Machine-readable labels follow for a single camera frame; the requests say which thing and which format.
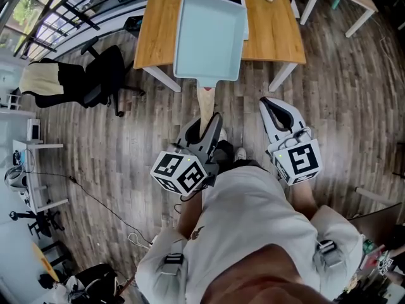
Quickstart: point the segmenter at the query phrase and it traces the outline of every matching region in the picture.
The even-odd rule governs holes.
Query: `black railing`
[[[74,4],[71,3],[71,0],[61,0],[55,7],[50,8],[53,1],[54,0],[49,0],[49,2],[45,5],[44,10],[35,23],[33,29],[16,48],[14,56],[20,55],[21,58],[30,58],[34,60],[42,53],[42,48],[47,49],[48,51],[56,52],[57,50],[54,48],[55,45],[59,44],[63,39],[65,39],[65,37],[71,35],[73,30],[79,29],[85,23],[89,27],[99,30],[99,26],[94,23],[92,19],[102,15],[103,13],[107,13],[113,9],[118,9],[126,4],[134,3],[139,0],[117,0],[117,3],[113,3],[112,6],[104,9],[100,8],[100,6],[111,0],[100,0],[95,3],[90,3],[88,6],[82,6],[82,4],[87,0],[80,0]],[[66,11],[64,13],[59,12],[58,9],[60,7],[65,8]],[[46,23],[47,18],[51,15],[55,15],[56,19],[50,24]],[[58,27],[55,24],[60,19],[63,20],[63,24]],[[68,30],[63,30],[63,27],[65,26],[72,27]],[[41,27],[45,27],[47,30],[50,30],[51,33],[47,37],[43,37],[45,36],[45,32],[40,34],[39,31]],[[48,40],[55,34],[56,38],[49,42]],[[37,46],[30,50],[32,44],[36,44]]]

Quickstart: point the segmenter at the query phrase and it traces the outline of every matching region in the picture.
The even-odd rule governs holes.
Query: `gray wood plank floor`
[[[298,0],[301,12],[302,1],[308,0]],[[249,158],[272,170],[265,155],[268,141],[259,98],[273,96],[296,106],[320,143],[325,168],[312,182],[317,202],[352,217],[380,208],[356,195],[356,186],[390,200],[404,199],[404,181],[392,175],[399,166],[396,144],[405,140],[404,55],[394,30],[380,14],[346,39],[344,32],[364,10],[341,0],[333,11],[332,1],[319,0],[307,24],[300,26],[307,65],[298,66],[270,94],[268,84],[280,65],[242,62],[238,81],[218,84],[215,110],[223,115],[228,140],[235,147],[245,147]],[[119,32],[102,39],[96,49],[114,44],[130,63],[136,39]],[[78,51],[60,59],[81,65],[91,60],[92,56],[80,56]],[[162,69],[172,75],[170,66]],[[146,95],[140,98],[122,91],[123,118],[114,116],[113,107],[84,109],[68,103],[38,109],[33,98],[23,97],[24,109],[36,111],[42,120],[43,139],[65,144],[64,149],[44,150],[37,169],[73,175],[151,240],[162,227],[175,223],[173,206],[178,198],[161,190],[149,171],[181,126],[199,114],[195,81],[177,82],[182,93],[174,93],[142,70],[132,70],[127,84],[141,87]],[[132,229],[67,179],[42,179],[52,199],[70,199],[69,205],[59,208],[66,230],[57,237],[71,249],[80,269],[109,262],[125,276],[133,274],[145,251],[127,240]]]

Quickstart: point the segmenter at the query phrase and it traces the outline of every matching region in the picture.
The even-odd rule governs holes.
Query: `shoe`
[[[239,148],[235,153],[234,162],[237,160],[246,160],[246,150],[244,148]]]
[[[227,141],[227,140],[228,140],[228,134],[227,134],[226,130],[222,128],[221,132],[220,132],[220,140],[218,142]]]

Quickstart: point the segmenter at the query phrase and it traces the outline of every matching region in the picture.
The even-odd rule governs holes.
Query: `chair armrest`
[[[83,103],[85,105],[91,103],[94,101],[96,98],[98,98],[101,94],[101,84],[99,84],[97,87],[93,88],[88,94],[86,94],[83,98]]]

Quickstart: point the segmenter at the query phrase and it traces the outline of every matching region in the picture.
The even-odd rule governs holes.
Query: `white cloth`
[[[160,274],[171,244],[185,242],[173,229],[161,231],[140,262],[136,281],[151,304],[200,303],[217,276],[268,244],[282,247],[304,283],[329,300],[342,292],[360,264],[362,239],[353,225],[327,206],[309,221],[292,208],[277,180],[258,167],[219,175],[215,186],[203,192],[202,207],[198,237],[185,245],[186,262],[177,275]],[[315,264],[317,238],[336,242],[342,265],[326,269]]]
[[[21,76],[21,92],[32,91],[41,96],[63,94],[63,86],[58,79],[59,65],[57,63],[29,64]]]

